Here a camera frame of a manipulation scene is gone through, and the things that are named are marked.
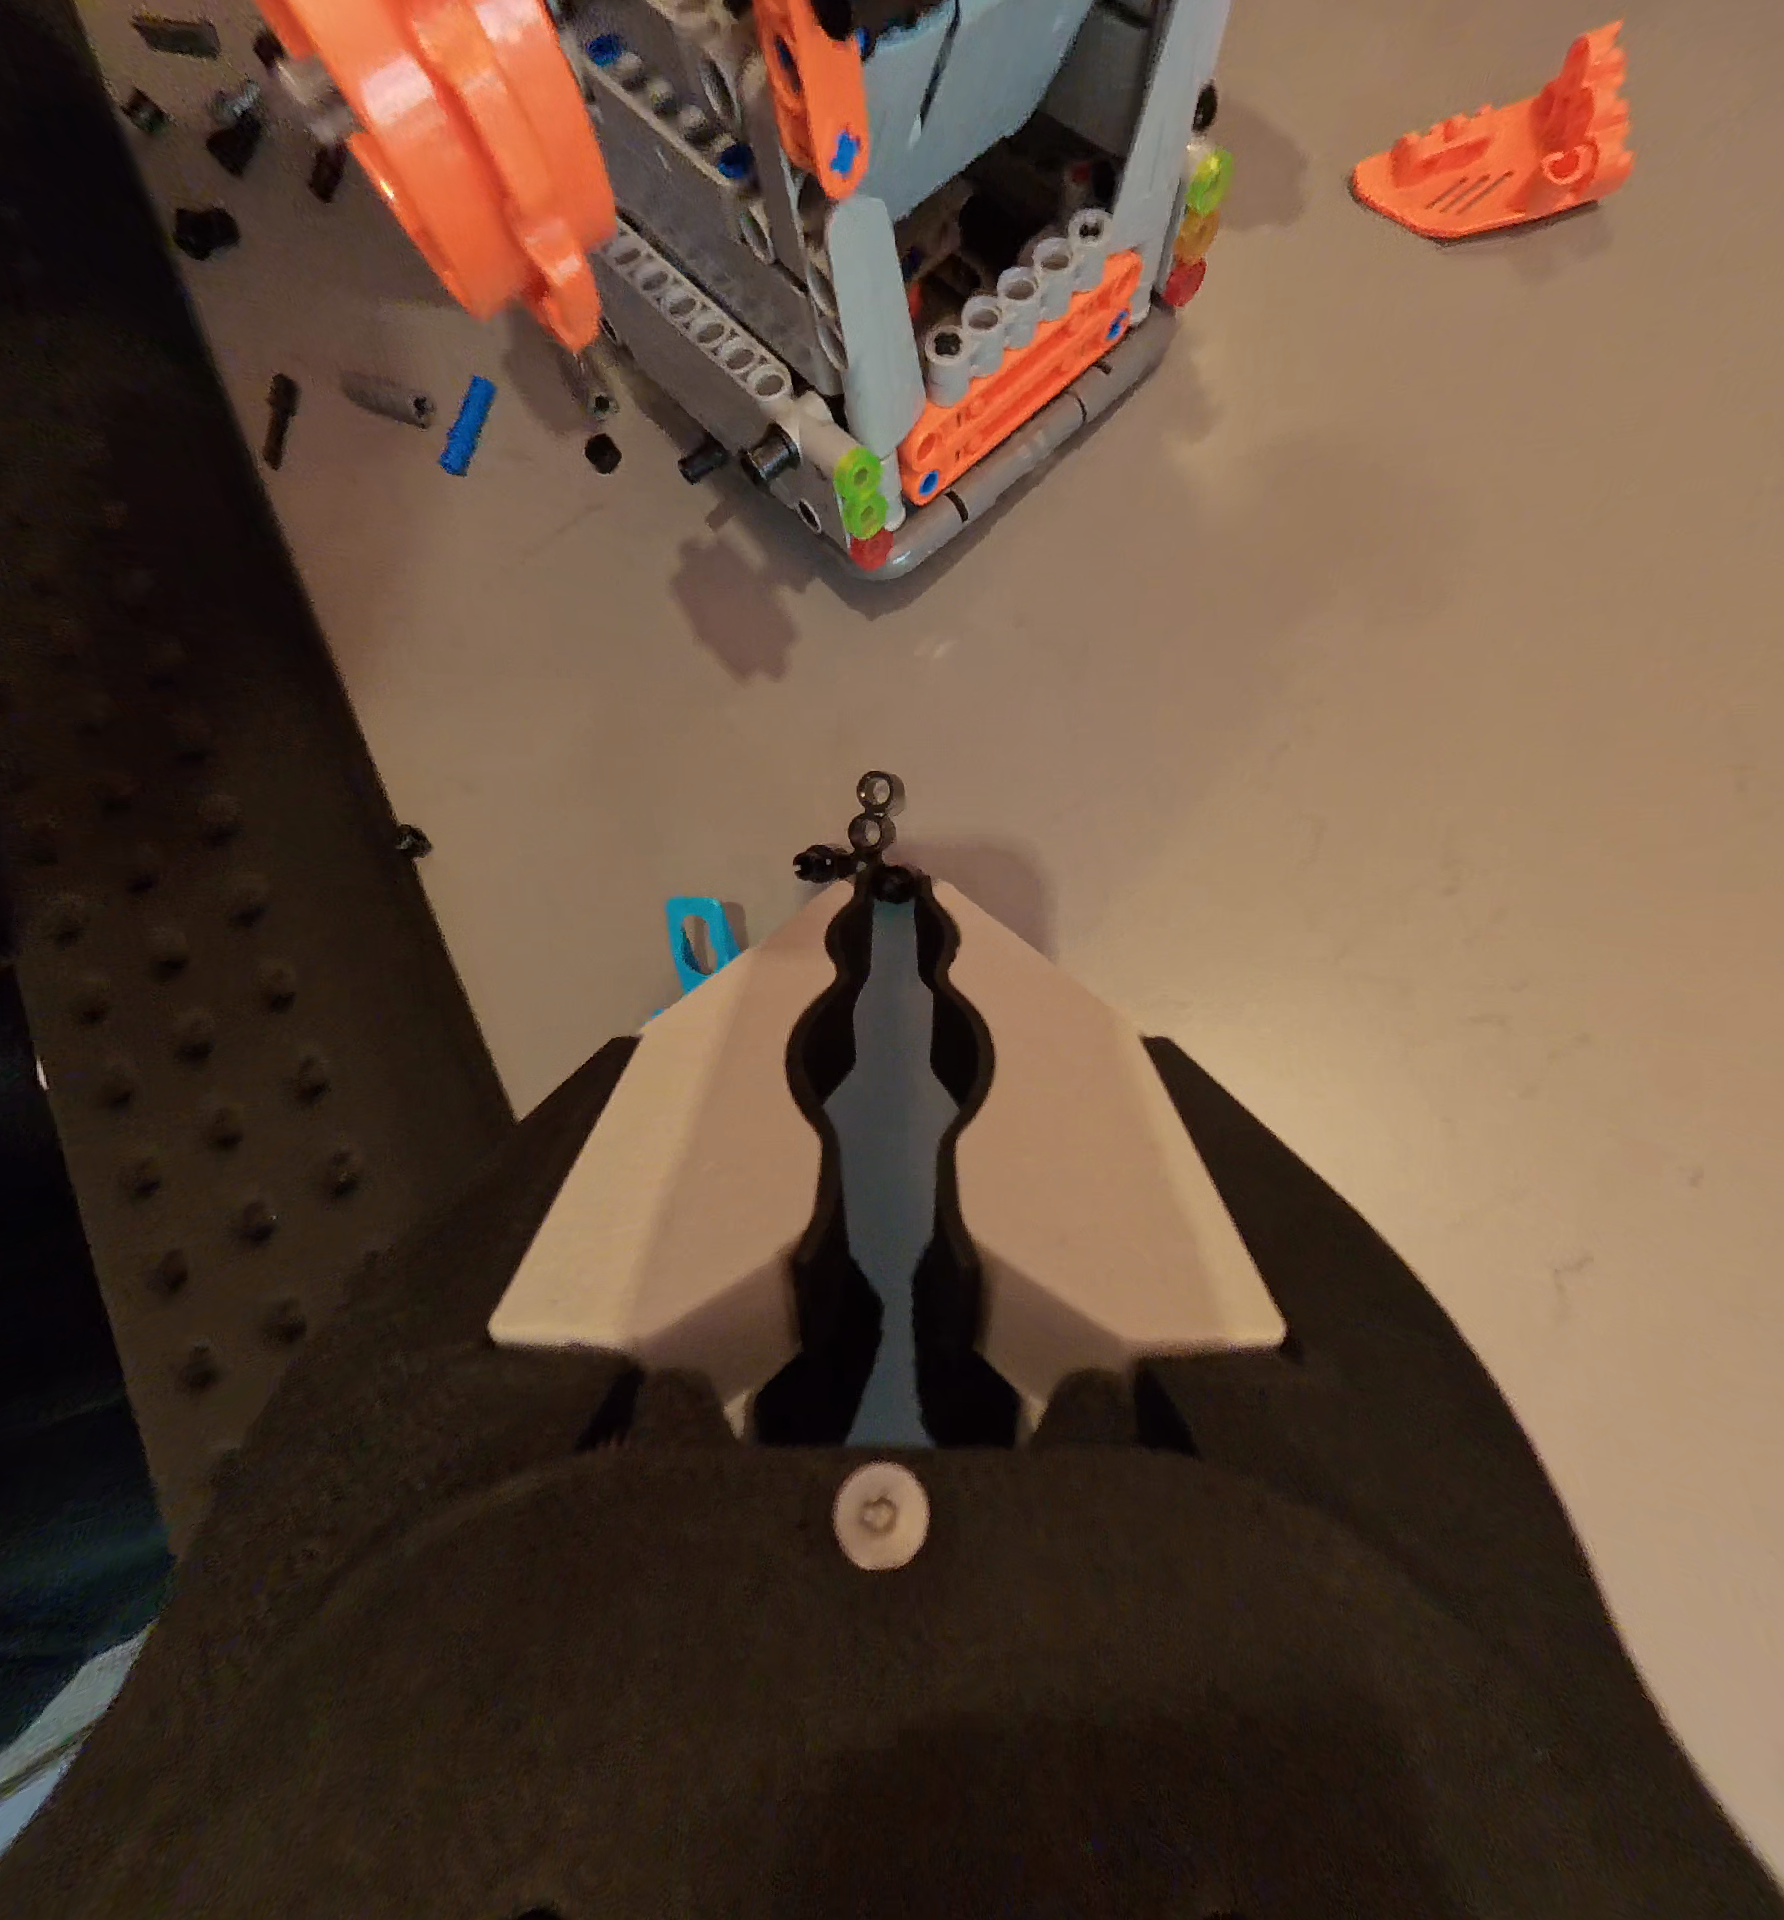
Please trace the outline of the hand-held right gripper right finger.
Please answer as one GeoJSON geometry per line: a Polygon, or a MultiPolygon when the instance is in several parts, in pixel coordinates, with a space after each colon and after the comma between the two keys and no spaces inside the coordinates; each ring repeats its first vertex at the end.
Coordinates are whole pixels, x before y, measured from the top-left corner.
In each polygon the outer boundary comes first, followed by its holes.
{"type": "Polygon", "coordinates": [[[954,1112],[912,1274],[923,1407],[1046,1407],[1073,1373],[1276,1351],[1287,1319],[1144,1038],[956,885],[912,896],[954,1112]]]}

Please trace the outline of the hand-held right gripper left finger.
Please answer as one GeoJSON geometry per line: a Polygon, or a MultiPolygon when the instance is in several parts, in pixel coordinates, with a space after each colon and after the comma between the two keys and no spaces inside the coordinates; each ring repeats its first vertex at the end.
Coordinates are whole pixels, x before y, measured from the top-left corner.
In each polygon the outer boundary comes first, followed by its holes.
{"type": "Polygon", "coordinates": [[[823,1146],[785,1049],[838,981],[832,883],[650,1018],[492,1316],[511,1351],[604,1351],[704,1376],[742,1407],[802,1349],[789,1255],[823,1146]]]}

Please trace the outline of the black pin connector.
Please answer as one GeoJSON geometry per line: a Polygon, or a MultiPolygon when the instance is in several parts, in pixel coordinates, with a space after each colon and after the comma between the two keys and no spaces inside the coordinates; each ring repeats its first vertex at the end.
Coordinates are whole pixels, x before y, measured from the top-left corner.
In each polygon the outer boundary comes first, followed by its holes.
{"type": "Polygon", "coordinates": [[[918,875],[895,856],[905,781],[885,771],[866,771],[854,783],[854,811],[838,843],[802,849],[792,859],[794,875],[806,885],[857,883],[885,905],[905,905],[918,892],[918,875]]]}

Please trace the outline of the building kit robot model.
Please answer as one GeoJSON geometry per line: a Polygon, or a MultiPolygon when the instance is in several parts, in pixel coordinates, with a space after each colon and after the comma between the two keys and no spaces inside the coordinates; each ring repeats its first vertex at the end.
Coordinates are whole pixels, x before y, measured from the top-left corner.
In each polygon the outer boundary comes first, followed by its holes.
{"type": "Polygon", "coordinates": [[[280,2],[271,72],[445,294],[612,348],[895,579],[1167,357],[1220,2],[280,2]]]}

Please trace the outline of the blue plastic pin tool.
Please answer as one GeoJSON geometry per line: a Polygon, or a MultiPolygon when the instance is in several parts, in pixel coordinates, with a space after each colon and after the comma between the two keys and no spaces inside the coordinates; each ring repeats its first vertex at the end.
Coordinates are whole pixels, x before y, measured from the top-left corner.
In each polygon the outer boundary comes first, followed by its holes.
{"type": "Polygon", "coordinates": [[[681,894],[665,900],[668,955],[679,994],[687,996],[743,952],[736,911],[718,896],[681,894]]]}

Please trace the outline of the dark perforated tray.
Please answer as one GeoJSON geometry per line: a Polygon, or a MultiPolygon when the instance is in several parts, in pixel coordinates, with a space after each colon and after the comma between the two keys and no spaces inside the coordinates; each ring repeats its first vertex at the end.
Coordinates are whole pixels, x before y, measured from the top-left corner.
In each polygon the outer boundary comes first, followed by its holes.
{"type": "Polygon", "coordinates": [[[0,912],[185,1551],[511,1110],[69,4],[0,4],[0,912]]]}

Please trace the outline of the orange panel piece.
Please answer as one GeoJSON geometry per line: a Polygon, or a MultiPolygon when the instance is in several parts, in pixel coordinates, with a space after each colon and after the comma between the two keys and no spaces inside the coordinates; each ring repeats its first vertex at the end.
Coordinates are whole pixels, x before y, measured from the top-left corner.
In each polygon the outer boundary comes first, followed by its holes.
{"type": "Polygon", "coordinates": [[[1535,97],[1408,132],[1361,158],[1351,194],[1440,244],[1555,220],[1632,176],[1622,21],[1578,35],[1535,97]]]}

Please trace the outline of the scattered small connector pins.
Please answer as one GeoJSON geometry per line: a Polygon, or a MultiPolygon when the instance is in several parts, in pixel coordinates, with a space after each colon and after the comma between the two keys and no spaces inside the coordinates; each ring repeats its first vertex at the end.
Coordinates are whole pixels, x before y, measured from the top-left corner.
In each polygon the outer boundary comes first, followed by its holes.
{"type": "Polygon", "coordinates": [[[255,73],[208,101],[203,149],[233,179],[276,117],[329,203],[350,165],[445,294],[477,319],[518,307],[557,344],[579,406],[616,417],[592,362],[593,259],[616,199],[552,4],[257,4],[255,73]]]}

